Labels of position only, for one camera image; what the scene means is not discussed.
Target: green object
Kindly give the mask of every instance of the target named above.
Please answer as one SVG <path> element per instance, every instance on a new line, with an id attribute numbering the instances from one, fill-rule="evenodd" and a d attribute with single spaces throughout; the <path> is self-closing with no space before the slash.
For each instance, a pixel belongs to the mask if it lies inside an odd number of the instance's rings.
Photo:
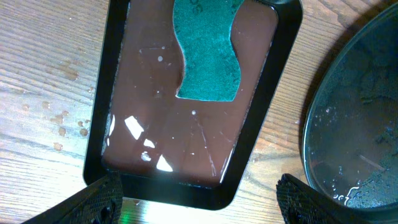
<path id="1" fill-rule="evenodd" d="M 231 28 L 243 1 L 175 0 L 174 31 L 185 62 L 177 97 L 234 100 L 241 70 L 231 43 Z"/>

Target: brown liquid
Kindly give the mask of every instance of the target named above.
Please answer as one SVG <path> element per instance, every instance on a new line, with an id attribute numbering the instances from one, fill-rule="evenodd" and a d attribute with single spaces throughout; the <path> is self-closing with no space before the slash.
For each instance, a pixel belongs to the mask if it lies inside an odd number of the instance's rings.
<path id="1" fill-rule="evenodd" d="M 105 138 L 103 159 L 131 174 L 150 177 L 164 172 L 159 169 L 172 170 L 177 181 L 216 186 L 244 123 L 277 17 L 252 0 L 238 10 L 231 40 L 242 79 L 233 102 L 184 100 L 175 97 L 183 61 L 173 4 L 131 2 L 111 106 L 114 129 Z"/>

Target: rectangular tray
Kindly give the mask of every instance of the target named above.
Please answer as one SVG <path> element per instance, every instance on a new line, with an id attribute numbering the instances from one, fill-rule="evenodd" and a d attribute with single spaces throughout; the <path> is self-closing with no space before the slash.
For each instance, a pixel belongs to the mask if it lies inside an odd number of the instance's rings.
<path id="1" fill-rule="evenodd" d="M 110 0 L 109 3 L 90 136 L 83 170 L 83 178 L 87 185 L 92 184 L 109 172 L 101 163 L 101 151 L 129 2 L 130 0 Z M 121 173 L 125 197 L 208 210 L 222 209 L 232 202 L 303 16 L 300 0 L 263 0 L 260 2 L 275 10 L 278 24 L 251 106 L 221 185 L 213 188 L 200 187 L 175 182 L 172 179 L 151 179 Z"/>

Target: wood grain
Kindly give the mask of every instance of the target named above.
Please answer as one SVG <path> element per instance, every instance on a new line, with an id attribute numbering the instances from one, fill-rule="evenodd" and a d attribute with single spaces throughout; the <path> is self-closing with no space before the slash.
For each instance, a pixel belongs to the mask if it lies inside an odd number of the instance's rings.
<path id="1" fill-rule="evenodd" d="M 322 75 L 396 1 L 303 0 L 303 24 L 232 204 L 209 212 L 124 200 L 120 222 L 283 223 L 275 185 L 286 172 L 305 181 L 301 129 Z M 0 1 L 0 223 L 23 222 L 85 187 L 107 9 L 107 0 Z"/>

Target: green scouring pad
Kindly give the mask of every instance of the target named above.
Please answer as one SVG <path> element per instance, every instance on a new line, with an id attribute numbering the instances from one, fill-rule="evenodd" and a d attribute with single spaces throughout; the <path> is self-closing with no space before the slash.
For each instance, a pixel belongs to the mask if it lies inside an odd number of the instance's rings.
<path id="1" fill-rule="evenodd" d="M 241 70 L 231 43 L 231 28 L 243 1 L 175 0 L 174 31 L 185 64 L 177 97 L 234 100 Z"/>

